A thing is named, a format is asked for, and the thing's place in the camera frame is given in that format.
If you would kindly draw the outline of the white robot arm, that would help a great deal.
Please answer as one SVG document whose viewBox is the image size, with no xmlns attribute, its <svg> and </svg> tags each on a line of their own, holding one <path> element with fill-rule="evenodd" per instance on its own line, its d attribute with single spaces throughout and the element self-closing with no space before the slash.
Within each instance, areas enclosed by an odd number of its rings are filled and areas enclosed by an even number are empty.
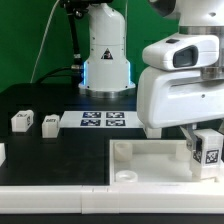
<svg viewBox="0 0 224 224">
<path fill-rule="evenodd" d="M 179 126 L 188 147 L 202 140 L 194 125 L 224 118 L 224 0 L 148 0 L 178 32 L 142 52 L 137 115 L 147 128 Z"/>
</svg>

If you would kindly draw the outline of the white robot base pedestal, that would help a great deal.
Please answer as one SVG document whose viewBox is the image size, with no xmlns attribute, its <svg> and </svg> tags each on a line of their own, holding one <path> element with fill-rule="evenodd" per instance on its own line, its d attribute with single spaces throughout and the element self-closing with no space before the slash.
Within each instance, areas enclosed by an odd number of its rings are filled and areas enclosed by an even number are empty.
<svg viewBox="0 0 224 224">
<path fill-rule="evenodd" d="M 106 3 L 89 7 L 90 55 L 84 62 L 81 94 L 117 98 L 135 91 L 126 58 L 126 24 Z"/>
</svg>

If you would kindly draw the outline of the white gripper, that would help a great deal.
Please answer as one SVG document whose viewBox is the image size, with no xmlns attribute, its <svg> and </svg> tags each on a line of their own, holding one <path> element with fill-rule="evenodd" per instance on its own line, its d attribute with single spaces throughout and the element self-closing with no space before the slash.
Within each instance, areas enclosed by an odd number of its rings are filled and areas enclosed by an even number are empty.
<svg viewBox="0 0 224 224">
<path fill-rule="evenodd" d="M 137 115 L 152 129 L 181 125 L 187 149 L 201 154 L 195 123 L 224 118 L 224 80 L 204 81 L 198 69 L 166 72 L 147 67 L 139 78 Z"/>
</svg>

